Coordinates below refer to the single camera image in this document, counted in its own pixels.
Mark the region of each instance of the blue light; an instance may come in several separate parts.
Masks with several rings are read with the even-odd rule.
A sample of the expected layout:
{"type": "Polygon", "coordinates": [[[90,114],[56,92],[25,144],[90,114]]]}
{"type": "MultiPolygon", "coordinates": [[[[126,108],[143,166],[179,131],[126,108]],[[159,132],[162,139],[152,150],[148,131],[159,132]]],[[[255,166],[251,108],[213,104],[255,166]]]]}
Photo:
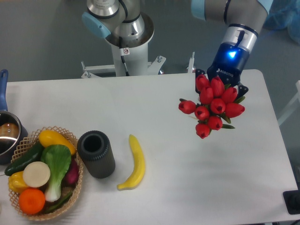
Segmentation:
{"type": "Polygon", "coordinates": [[[231,59],[233,59],[235,57],[235,54],[236,54],[236,51],[228,53],[228,55],[231,59]]]}

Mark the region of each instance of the robotiq logo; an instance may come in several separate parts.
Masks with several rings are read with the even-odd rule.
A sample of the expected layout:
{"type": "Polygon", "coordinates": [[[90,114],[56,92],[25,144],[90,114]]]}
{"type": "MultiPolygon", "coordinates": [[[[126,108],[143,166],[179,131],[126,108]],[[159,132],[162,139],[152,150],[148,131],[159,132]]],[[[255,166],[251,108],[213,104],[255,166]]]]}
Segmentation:
{"type": "Polygon", "coordinates": [[[217,69],[217,73],[219,73],[219,72],[222,73],[222,74],[226,74],[226,75],[229,75],[229,76],[233,77],[233,74],[228,73],[228,72],[226,72],[224,70],[221,70],[220,68],[217,69]]]}

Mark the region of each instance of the banana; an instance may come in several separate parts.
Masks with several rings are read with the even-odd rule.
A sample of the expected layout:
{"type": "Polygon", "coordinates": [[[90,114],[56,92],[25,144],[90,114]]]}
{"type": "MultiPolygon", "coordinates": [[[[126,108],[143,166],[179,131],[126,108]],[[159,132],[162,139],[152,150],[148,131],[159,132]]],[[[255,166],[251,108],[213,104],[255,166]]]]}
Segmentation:
{"type": "Polygon", "coordinates": [[[132,150],[135,166],[127,180],[124,183],[117,185],[117,189],[119,191],[134,189],[141,182],[145,174],[145,158],[137,138],[133,135],[129,135],[129,144],[132,150]]]}

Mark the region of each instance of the wicker basket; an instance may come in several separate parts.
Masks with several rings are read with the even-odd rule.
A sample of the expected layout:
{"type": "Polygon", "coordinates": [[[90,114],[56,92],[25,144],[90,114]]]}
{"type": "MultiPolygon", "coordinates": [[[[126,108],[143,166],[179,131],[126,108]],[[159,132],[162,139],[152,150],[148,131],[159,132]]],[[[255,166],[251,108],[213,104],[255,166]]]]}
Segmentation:
{"type": "MultiPolygon", "coordinates": [[[[75,147],[77,146],[78,140],[76,139],[74,134],[69,132],[68,130],[60,128],[60,127],[43,127],[41,130],[32,132],[31,135],[29,135],[28,137],[25,137],[20,142],[20,144],[17,146],[17,148],[14,152],[11,162],[14,162],[17,158],[22,156],[32,145],[34,145],[34,143],[38,140],[39,134],[43,130],[55,130],[55,131],[61,133],[65,138],[67,138],[75,147]]],[[[75,203],[75,201],[78,198],[78,195],[81,190],[82,180],[83,180],[83,162],[80,159],[78,153],[76,153],[75,157],[76,157],[75,160],[79,166],[78,182],[76,183],[76,185],[74,187],[67,186],[64,183],[64,181],[61,184],[61,196],[65,196],[70,191],[73,191],[69,200],[64,205],[62,205],[59,209],[57,209],[56,211],[54,211],[52,213],[49,213],[49,214],[39,213],[36,215],[27,215],[20,210],[19,203],[18,203],[19,194],[15,193],[11,189],[9,189],[9,197],[10,197],[11,205],[18,212],[18,214],[21,214],[23,217],[26,217],[29,220],[43,221],[43,220],[49,220],[49,219],[55,218],[55,217],[61,215],[62,213],[66,212],[68,209],[70,209],[70,207],[75,203]]]]}

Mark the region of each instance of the white round vegetable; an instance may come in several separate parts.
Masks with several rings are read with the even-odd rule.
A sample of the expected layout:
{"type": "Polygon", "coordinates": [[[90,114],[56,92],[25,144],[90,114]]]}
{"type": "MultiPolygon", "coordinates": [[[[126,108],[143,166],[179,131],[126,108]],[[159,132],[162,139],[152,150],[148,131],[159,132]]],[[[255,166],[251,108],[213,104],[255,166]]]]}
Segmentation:
{"type": "Polygon", "coordinates": [[[23,172],[24,182],[32,188],[39,188],[50,178],[50,169],[46,163],[33,162],[26,166],[23,172]]]}

